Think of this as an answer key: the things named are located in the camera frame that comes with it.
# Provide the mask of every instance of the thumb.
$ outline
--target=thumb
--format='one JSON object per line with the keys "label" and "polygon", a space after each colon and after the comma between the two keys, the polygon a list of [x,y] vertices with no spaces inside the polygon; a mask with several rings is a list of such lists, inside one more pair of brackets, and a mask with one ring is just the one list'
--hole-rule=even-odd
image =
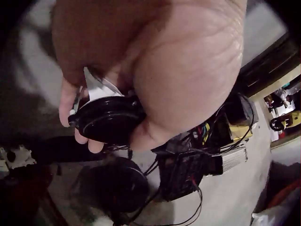
{"label": "thumb", "polygon": [[130,148],[133,151],[147,151],[165,144],[176,134],[155,124],[148,117],[134,130],[131,136]]}

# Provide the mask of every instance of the black ear cup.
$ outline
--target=black ear cup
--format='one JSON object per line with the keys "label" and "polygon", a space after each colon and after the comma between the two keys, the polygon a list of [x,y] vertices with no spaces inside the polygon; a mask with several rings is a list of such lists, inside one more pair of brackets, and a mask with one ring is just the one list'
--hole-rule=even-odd
{"label": "black ear cup", "polygon": [[86,138],[127,145],[131,133],[144,118],[145,112],[136,96],[111,96],[88,102],[68,121]]}

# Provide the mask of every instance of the black wire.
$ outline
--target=black wire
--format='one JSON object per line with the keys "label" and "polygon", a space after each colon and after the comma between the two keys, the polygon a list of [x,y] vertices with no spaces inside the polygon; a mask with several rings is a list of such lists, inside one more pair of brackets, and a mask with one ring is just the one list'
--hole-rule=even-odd
{"label": "black wire", "polygon": [[156,164],[156,162],[158,162],[157,157],[155,158],[155,161],[151,164],[151,166],[143,173],[143,175],[148,175],[149,174],[149,170],[151,170],[151,168]]}
{"label": "black wire", "polygon": [[139,217],[139,215],[142,213],[142,211],[144,210],[144,208],[154,199],[156,198],[157,195],[159,195],[160,193],[160,188],[158,188],[158,190],[148,199],[148,201],[146,201],[144,203],[144,205],[142,207],[140,207],[140,209],[138,210],[137,213],[135,213],[134,216],[132,216],[129,220],[129,223],[133,222],[134,220],[137,219],[137,217]]}
{"label": "black wire", "polygon": [[149,172],[144,173],[145,176],[148,176],[149,174],[151,174],[159,165],[157,164],[154,168],[152,168]]}
{"label": "black wire", "polygon": [[199,218],[199,216],[201,214],[202,203],[203,203],[203,194],[202,194],[202,191],[201,191],[201,189],[197,185],[196,185],[196,187],[197,187],[197,191],[198,191],[199,196],[200,196],[200,204],[199,204],[197,210],[195,211],[195,213],[188,220],[186,220],[186,221],[184,221],[182,223],[179,223],[179,224],[159,224],[159,225],[141,225],[141,224],[137,224],[134,221],[132,221],[132,222],[134,222],[134,224],[136,224],[138,226],[178,226],[178,225],[182,225],[182,224],[185,224],[188,221],[190,221],[197,214],[197,212],[200,210],[199,214],[197,215],[197,218],[195,218],[192,222],[190,222],[189,224],[186,224],[184,226],[189,226],[189,225],[193,224]]}
{"label": "black wire", "polygon": [[236,147],[244,140],[244,138],[248,135],[248,133],[250,132],[250,130],[251,130],[253,124],[254,124],[254,111],[253,111],[253,108],[252,108],[252,105],[251,105],[250,101],[249,101],[248,98],[247,98],[246,96],[244,96],[243,94],[238,93],[238,95],[240,95],[242,98],[244,98],[244,99],[248,102],[248,104],[249,104],[249,106],[250,106],[250,108],[251,108],[251,111],[252,111],[252,122],[251,122],[251,124],[250,124],[250,126],[249,126],[249,129],[248,129],[247,132],[245,133],[245,135],[244,135],[238,142],[236,142],[235,144],[233,144],[229,149],[220,152],[220,154],[229,152],[229,151],[233,150],[234,148],[236,148]]}

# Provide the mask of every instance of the wheel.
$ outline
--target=wheel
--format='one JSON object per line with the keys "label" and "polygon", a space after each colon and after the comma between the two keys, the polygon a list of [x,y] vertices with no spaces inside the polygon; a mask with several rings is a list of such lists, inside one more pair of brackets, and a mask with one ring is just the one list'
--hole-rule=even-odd
{"label": "wheel", "polygon": [[270,121],[270,127],[272,128],[272,130],[274,131],[281,131],[284,130],[284,126],[282,125],[282,123],[277,119],[274,118]]}

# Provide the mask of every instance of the palm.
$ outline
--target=palm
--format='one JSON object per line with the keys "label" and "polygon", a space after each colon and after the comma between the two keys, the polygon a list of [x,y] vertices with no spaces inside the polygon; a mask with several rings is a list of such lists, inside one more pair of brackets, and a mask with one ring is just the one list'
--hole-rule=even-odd
{"label": "palm", "polygon": [[147,148],[203,122],[230,92],[242,54],[244,10],[237,5],[66,1],[58,1],[53,24],[65,77],[63,124],[85,66],[121,91],[134,87],[147,114],[137,130]]}

